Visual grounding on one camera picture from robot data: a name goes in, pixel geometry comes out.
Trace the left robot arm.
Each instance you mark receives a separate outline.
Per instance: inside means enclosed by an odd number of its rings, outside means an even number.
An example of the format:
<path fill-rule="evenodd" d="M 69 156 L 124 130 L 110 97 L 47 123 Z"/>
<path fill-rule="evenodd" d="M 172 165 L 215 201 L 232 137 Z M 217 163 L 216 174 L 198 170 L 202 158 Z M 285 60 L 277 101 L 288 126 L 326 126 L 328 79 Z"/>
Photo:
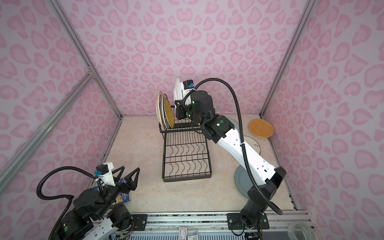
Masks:
<path fill-rule="evenodd" d="M 104 163 L 96 167 L 91 174 L 80 168 L 65 166 L 49 172 L 39 182 L 37 195 L 42 200 L 65 198 L 69 202 L 55 223 L 50 240 L 104 240 L 118 231 L 130 233 L 137 224 L 124 204 L 116 201 L 121 194 L 135 191 L 138 185 L 140 168 L 136 168 L 122 177 L 125 167 L 115 169 L 113 163 Z M 42 193 L 44 183 L 54 174 L 73 170 L 96 181 L 97 188 L 84 190 L 77 198 L 73 195 L 45 196 Z"/>

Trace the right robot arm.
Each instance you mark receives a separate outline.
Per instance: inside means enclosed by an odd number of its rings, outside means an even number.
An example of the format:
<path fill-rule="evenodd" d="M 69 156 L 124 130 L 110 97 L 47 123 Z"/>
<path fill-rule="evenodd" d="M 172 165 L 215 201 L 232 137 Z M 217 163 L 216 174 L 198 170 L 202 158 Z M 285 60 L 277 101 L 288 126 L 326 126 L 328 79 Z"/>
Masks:
<path fill-rule="evenodd" d="M 206 91 L 174 89 L 173 95 L 177 119 L 188 118 L 200 126 L 208 140 L 229 152 L 243 168 L 250 168 L 257 186 L 248 190 L 241 222 L 248 229 L 259 226 L 261 214 L 268 207 L 259 192 L 271 200 L 287 174 L 285 169 L 268 163 L 246 141 L 241 141 L 239 129 L 225 116 L 216 114 L 212 97 Z"/>

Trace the green woven bamboo tray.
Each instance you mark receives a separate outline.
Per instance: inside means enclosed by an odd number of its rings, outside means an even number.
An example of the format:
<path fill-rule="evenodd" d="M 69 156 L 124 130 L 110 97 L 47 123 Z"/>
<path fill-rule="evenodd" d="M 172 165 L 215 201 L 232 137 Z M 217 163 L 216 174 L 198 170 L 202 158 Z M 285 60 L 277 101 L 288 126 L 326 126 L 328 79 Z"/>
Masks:
<path fill-rule="evenodd" d="M 175 127 L 175 118 L 171 103 L 166 95 L 163 97 L 163 108 L 166 125 L 169 129 L 173 129 Z"/>

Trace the star plate yellow rim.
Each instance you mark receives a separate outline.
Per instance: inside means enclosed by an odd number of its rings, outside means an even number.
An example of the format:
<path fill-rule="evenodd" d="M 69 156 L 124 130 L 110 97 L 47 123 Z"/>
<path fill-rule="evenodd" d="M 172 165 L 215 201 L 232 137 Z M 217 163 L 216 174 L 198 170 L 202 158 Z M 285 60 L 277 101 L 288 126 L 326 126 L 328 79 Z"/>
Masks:
<path fill-rule="evenodd" d="M 161 103 L 162 99 L 163 99 L 163 92 L 159 91 L 159 94 L 157 97 L 157 102 L 156 102 L 156 114 L 157 114 L 158 122 L 161 126 L 160 129 L 164 130 L 165 127 L 164 127 L 164 123 L 162 120 L 161 107 L 160 107 L 160 103 Z"/>

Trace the white plate orange sunburst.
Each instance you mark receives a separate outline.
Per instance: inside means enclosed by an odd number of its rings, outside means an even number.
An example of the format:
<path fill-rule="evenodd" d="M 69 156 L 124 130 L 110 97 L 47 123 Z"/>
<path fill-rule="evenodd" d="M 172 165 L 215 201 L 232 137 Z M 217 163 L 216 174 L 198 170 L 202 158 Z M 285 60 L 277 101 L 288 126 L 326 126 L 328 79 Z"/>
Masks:
<path fill-rule="evenodd" d="M 165 112 L 164 112 L 164 93 L 161 92 L 161 97 L 160 97 L 160 112 L 161 112 L 161 120 L 162 120 L 162 126 L 164 130 L 167 130 L 167 124 L 165 120 Z"/>

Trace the grey blue plate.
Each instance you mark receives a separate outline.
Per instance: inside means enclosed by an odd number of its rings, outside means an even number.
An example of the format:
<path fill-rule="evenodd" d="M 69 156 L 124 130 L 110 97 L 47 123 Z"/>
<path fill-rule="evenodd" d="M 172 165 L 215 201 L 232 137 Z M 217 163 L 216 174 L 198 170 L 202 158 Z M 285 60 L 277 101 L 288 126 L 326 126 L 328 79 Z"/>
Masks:
<path fill-rule="evenodd" d="M 234 175 L 235 185 L 239 192 L 246 198 L 248 198 L 248 191 L 253 186 L 246 169 L 239 166 Z"/>

